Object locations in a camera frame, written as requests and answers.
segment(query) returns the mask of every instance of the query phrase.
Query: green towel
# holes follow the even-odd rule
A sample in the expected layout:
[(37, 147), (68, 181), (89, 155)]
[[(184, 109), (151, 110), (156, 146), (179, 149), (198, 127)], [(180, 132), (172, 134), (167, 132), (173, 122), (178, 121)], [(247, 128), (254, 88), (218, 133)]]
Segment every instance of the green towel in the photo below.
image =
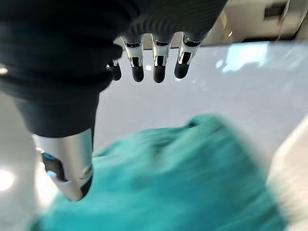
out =
[(243, 142), (213, 115), (138, 132), (98, 152), (89, 194), (61, 195), (42, 231), (282, 231), (286, 221)]

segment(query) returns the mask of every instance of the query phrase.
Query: black fingertip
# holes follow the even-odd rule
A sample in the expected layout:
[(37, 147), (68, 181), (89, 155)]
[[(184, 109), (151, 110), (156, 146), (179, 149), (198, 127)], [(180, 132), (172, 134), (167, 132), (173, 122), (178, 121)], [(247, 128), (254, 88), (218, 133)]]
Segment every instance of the black fingertip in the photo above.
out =
[(121, 79), (122, 73), (121, 73), (121, 69), (120, 69), (119, 64), (117, 66), (115, 66), (114, 68), (112, 68), (111, 72), (112, 72), (112, 79), (114, 81), (118, 81), (118, 80)]
[(92, 185), (92, 180), (93, 180), (93, 175), (90, 177), (90, 179), (87, 181), (87, 183), (85, 183), (81, 187), (82, 198), (84, 198), (88, 194), (90, 187)]
[(143, 81), (143, 66), (136, 66), (131, 69), (133, 78), (136, 82)]
[(187, 75), (189, 65), (186, 64), (177, 64), (175, 65), (174, 68), (174, 75), (176, 78), (184, 78)]
[(161, 83), (165, 79), (166, 66), (154, 66), (153, 78), (156, 83)]

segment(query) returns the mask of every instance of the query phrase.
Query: silver metal part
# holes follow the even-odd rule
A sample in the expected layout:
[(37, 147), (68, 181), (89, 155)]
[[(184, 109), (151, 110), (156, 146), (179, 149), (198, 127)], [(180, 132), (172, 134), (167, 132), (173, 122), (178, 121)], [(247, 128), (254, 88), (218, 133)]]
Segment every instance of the silver metal part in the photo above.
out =
[[(184, 53), (186, 52), (186, 53), (190, 53), (189, 60), (186, 63), (187, 65), (189, 65), (191, 63), (191, 61), (192, 61), (192, 58), (196, 55), (197, 50), (201, 46), (201, 44), (204, 41), (204, 39), (202, 41), (195, 41), (195, 40), (193, 40), (193, 38), (185, 36), (185, 33), (182, 32), (182, 39), (181, 39), (181, 44), (179, 46), (179, 55), (178, 55), (178, 62), (179, 62), (179, 64), (182, 64), (183, 58), (184, 58)], [(187, 43), (188, 41), (198, 42), (199, 45), (193, 46), (193, 47), (187, 46), (185, 43)]]
[(45, 170), (61, 192), (70, 200), (79, 201), (85, 194), (82, 187), (91, 180), (92, 133), (91, 129), (63, 138), (48, 138), (32, 134), (36, 150), (48, 154), (62, 163), (65, 182), (53, 171)]
[(163, 56), (163, 66), (166, 66), (167, 63), (167, 58), (169, 56), (169, 51), (171, 47), (171, 41), (167, 41), (168, 44), (165, 46), (159, 46), (156, 44), (155, 37), (151, 34), (152, 36), (152, 42), (153, 42), (153, 60), (154, 60), (154, 65), (158, 66), (158, 57)]
[(138, 58), (138, 63), (139, 66), (142, 66), (142, 62), (143, 62), (143, 37), (141, 38), (140, 42), (139, 42), (139, 46), (138, 47), (128, 47), (127, 43), (125, 42), (125, 40), (121, 37), (124, 45), (125, 45), (125, 50), (127, 53), (127, 57), (128, 60), (130, 62), (131, 67), (135, 67), (135, 64), (133, 62), (133, 58)]
[(113, 59), (112, 62), (113, 62), (113, 64), (114, 64), (114, 67), (117, 66), (117, 65), (119, 64), (118, 59)]

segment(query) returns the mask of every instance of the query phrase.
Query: robotic hand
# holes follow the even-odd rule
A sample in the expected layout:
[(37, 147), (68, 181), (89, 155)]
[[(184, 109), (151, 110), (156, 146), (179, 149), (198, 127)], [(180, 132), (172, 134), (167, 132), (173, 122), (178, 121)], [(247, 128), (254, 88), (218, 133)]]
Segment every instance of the robotic hand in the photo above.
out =
[(70, 200), (89, 191), (99, 93), (121, 78), (121, 36), (135, 81), (143, 80), (143, 34), (153, 39), (161, 83), (174, 33), (182, 31), (175, 76), (192, 58), (227, 0), (5, 1), (0, 16), (2, 91), (11, 95), (47, 174)]

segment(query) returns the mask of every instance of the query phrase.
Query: fabric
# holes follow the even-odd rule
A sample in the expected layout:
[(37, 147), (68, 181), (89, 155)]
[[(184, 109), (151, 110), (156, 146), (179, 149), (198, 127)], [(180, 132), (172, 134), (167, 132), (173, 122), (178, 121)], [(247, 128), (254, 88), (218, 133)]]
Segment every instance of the fabric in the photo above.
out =
[(282, 231), (251, 152), (219, 117), (138, 132), (94, 158), (89, 194), (59, 196), (32, 230)]

